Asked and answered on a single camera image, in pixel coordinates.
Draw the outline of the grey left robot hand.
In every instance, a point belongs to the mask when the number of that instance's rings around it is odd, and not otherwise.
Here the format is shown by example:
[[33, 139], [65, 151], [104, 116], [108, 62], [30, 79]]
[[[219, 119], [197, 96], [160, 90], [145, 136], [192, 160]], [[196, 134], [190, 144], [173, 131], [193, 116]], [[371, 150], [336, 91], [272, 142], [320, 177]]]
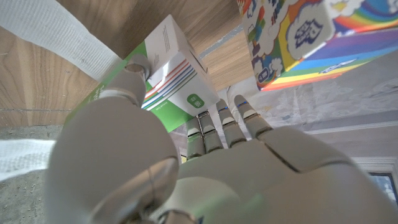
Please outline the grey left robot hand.
[[396, 223], [397, 207], [348, 156], [296, 129], [272, 128], [241, 96], [246, 139], [218, 105], [228, 146], [202, 117], [179, 162], [142, 104], [150, 63], [134, 55], [64, 126], [44, 185], [48, 223]]

